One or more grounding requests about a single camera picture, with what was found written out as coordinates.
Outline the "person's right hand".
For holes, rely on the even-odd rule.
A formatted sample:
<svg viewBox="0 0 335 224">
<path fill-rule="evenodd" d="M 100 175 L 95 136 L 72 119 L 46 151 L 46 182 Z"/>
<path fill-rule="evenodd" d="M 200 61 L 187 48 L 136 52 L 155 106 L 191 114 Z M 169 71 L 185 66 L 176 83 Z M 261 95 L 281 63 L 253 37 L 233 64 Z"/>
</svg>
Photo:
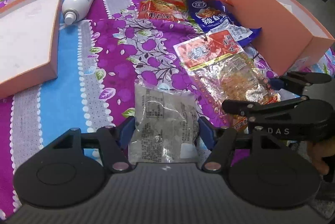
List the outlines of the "person's right hand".
<svg viewBox="0 0 335 224">
<path fill-rule="evenodd" d="M 329 172 L 329 166 L 323 161 L 323 158 L 333 155 L 333 149 L 330 142 L 312 143 L 307 142 L 307 153 L 314 165 L 322 175 Z"/>
</svg>

